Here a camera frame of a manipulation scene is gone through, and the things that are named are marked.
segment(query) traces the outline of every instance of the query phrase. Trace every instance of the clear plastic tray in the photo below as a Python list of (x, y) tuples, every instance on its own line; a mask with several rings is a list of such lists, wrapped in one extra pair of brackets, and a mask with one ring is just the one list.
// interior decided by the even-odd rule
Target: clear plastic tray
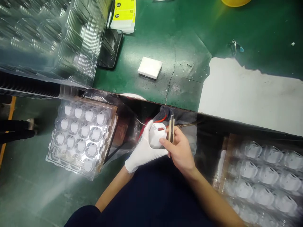
[(62, 101), (46, 161), (93, 180), (108, 153), (116, 109), (84, 98)]
[(0, 69), (71, 86), (93, 85), (111, 0), (0, 2)]
[(303, 217), (302, 150), (233, 134), (224, 141), (217, 191), (248, 226), (296, 226)]

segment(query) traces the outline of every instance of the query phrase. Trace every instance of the gloved hand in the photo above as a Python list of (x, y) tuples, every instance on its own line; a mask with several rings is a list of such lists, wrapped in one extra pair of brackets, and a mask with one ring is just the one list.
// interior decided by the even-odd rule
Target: gloved hand
[(125, 161), (125, 167), (129, 173), (135, 172), (141, 165), (168, 154), (166, 149), (153, 149), (150, 147), (149, 130), (152, 123), (152, 120), (147, 123), (137, 147), (134, 149), (129, 159)]

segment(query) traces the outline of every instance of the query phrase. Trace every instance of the dark blue clothing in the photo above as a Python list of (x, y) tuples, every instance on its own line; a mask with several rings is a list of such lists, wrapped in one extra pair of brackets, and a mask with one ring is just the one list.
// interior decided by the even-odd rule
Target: dark blue clothing
[(101, 213), (77, 210), (65, 227), (214, 226), (185, 178), (167, 156), (139, 167)]

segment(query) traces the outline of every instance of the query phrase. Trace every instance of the person's leg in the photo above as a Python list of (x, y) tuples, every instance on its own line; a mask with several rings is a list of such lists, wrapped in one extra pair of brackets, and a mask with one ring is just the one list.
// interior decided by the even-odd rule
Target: person's leg
[(34, 130), (22, 130), (22, 131), (4, 133), (0, 135), (0, 144), (4, 144), (20, 139), (32, 138), (34, 135), (35, 135)]
[(22, 131), (29, 129), (30, 123), (28, 121), (19, 120), (2, 120), (0, 121), (0, 131)]

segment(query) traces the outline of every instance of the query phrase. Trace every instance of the black phone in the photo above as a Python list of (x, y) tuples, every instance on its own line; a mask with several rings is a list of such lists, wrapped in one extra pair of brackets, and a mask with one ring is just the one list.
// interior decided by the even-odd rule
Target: black phone
[(115, 67), (123, 36), (121, 30), (109, 28), (105, 30), (98, 57), (98, 66), (105, 69), (113, 69)]

